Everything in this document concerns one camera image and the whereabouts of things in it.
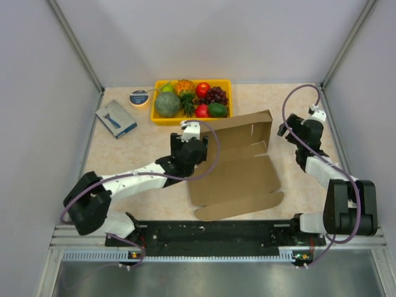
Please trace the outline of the brown cardboard box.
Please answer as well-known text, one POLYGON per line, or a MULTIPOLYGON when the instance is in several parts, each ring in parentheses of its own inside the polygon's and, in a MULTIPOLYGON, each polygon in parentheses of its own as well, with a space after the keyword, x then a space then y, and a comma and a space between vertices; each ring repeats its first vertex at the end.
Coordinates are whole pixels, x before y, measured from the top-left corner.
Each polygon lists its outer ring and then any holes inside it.
POLYGON ((280 205, 284 193, 268 154, 269 110, 212 121, 202 126, 207 159, 188 182, 198 220, 210 222, 280 205))

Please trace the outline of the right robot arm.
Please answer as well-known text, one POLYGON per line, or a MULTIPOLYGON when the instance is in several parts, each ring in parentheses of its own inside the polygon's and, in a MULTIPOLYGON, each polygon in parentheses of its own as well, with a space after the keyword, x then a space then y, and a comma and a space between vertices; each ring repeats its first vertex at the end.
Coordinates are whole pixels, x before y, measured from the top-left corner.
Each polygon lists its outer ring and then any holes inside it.
POLYGON ((290 240, 302 245, 312 233, 373 236, 377 232, 376 187, 373 182, 345 176, 321 149, 325 113, 308 119, 290 114, 277 134, 296 145, 296 162, 327 190, 324 210, 299 213, 299 223, 288 230, 290 240))

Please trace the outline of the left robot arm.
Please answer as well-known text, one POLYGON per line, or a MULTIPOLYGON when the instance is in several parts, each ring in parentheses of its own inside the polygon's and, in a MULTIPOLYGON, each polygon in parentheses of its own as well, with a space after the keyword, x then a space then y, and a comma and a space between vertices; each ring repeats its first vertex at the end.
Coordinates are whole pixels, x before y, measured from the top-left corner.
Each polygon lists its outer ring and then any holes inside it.
POLYGON ((172 133, 170 139, 171 154, 147 166, 112 176, 90 171, 79 179, 63 202, 78 234, 111 233, 130 246, 140 240, 137 219, 128 212, 111 211, 111 203, 149 189, 172 186, 192 176, 195 167, 207 158, 207 136, 183 141, 181 135, 172 133))

